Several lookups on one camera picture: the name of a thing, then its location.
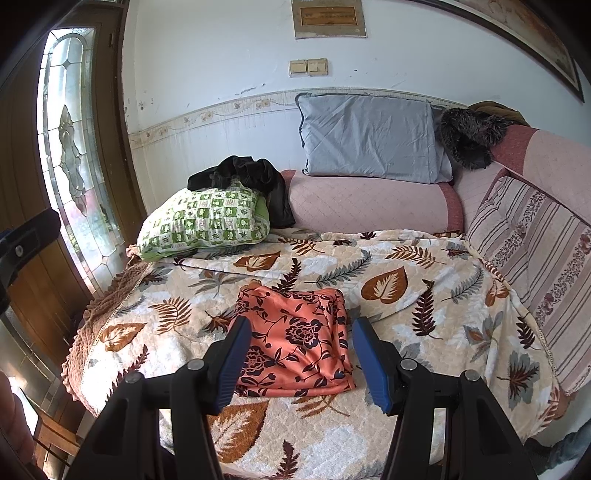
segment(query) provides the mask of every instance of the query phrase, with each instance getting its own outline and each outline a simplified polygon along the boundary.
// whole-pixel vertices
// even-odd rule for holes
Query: wall border
[[[179,115],[160,124],[148,127],[140,132],[129,134],[131,150],[137,150],[153,143],[174,137],[175,135],[205,127],[228,119],[240,118],[251,115],[259,115],[268,112],[281,112],[296,110],[294,98],[298,93],[350,93],[356,95],[385,96],[390,98],[403,98],[407,100],[421,100],[432,105],[446,108],[465,108],[462,103],[452,102],[437,97],[420,95],[418,93],[400,92],[386,89],[361,89],[361,88],[309,88],[298,90],[285,90],[283,92],[266,93],[244,97],[237,100],[217,103],[206,106],[192,112]]]

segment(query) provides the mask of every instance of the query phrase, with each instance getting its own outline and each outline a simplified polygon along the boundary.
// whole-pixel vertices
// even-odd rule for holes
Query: green patterned pillow
[[[269,233],[265,198],[232,180],[226,190],[180,190],[153,211],[138,237],[139,256],[153,261],[194,248],[257,244]]]

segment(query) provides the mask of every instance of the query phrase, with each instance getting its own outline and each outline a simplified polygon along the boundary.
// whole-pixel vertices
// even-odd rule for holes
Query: glass panel
[[[39,151],[51,207],[82,279],[99,295],[125,266],[125,245],[105,187],[93,124],[93,28],[53,30],[40,66]]]

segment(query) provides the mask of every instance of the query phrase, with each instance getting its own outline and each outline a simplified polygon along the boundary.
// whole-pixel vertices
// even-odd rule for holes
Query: pink floral fabric
[[[240,290],[235,314],[252,326],[240,396],[312,397],[355,388],[339,290],[283,293],[254,281]]]

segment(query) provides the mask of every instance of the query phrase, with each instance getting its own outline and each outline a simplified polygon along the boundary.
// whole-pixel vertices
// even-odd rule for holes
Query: person's leg
[[[561,463],[580,458],[591,444],[591,419],[578,431],[569,433],[552,447],[546,447],[533,438],[525,441],[524,447],[530,457],[535,473],[541,475]]]
[[[569,460],[580,458],[591,444],[591,419],[576,432],[569,433],[552,447],[548,457],[548,469]]]

